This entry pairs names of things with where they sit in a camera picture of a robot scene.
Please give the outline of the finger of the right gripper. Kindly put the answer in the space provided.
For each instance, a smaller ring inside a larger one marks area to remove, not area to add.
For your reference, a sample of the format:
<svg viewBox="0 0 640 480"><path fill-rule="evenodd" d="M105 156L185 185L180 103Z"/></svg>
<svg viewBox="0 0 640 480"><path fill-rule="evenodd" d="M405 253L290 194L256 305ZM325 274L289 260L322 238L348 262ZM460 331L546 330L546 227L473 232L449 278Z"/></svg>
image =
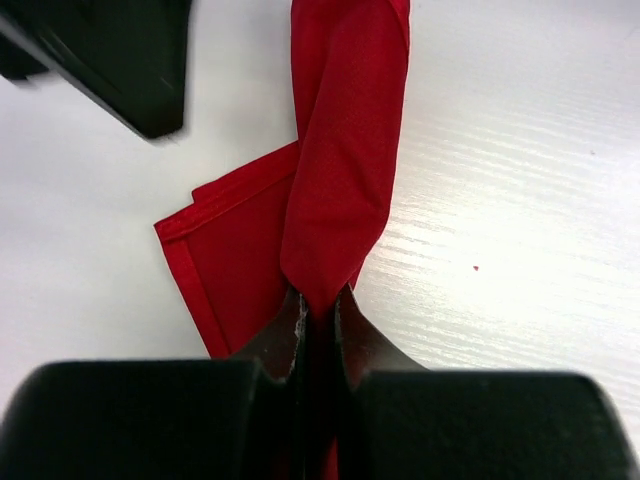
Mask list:
<svg viewBox="0 0 640 480"><path fill-rule="evenodd" d="M147 140L184 125L189 4L3 0L1 75L54 72Z"/></svg>

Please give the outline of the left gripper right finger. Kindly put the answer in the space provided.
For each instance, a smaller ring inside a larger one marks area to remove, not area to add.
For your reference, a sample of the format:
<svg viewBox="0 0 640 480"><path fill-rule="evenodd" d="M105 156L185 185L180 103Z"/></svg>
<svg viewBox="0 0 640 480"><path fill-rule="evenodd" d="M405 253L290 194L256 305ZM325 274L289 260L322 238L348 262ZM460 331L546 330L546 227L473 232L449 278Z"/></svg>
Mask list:
<svg viewBox="0 0 640 480"><path fill-rule="evenodd" d="M429 370L360 311L334 309L343 479L626 479L630 445L575 372Z"/></svg>

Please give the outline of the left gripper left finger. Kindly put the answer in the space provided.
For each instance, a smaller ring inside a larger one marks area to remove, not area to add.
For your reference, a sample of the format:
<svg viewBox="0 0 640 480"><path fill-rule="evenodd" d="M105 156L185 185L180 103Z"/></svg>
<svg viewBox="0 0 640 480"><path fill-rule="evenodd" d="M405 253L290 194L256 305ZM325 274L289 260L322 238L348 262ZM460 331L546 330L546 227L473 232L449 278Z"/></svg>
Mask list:
<svg viewBox="0 0 640 480"><path fill-rule="evenodd" d="M69 361L21 384L1 423L5 479L301 479L307 308L288 292L220 360Z"/></svg>

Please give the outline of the red cloth napkin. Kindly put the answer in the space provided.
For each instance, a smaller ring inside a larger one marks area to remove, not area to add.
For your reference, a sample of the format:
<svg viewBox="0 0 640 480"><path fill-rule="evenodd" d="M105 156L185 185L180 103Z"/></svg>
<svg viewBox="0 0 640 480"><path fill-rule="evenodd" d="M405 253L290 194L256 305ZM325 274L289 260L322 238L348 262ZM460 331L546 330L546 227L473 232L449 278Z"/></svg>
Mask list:
<svg viewBox="0 0 640 480"><path fill-rule="evenodd" d="M310 313L306 475L338 475L329 352L340 291L390 212L410 50L406 1L296 1L297 139L194 190L158 222L169 269L208 353L238 352L289 290Z"/></svg>

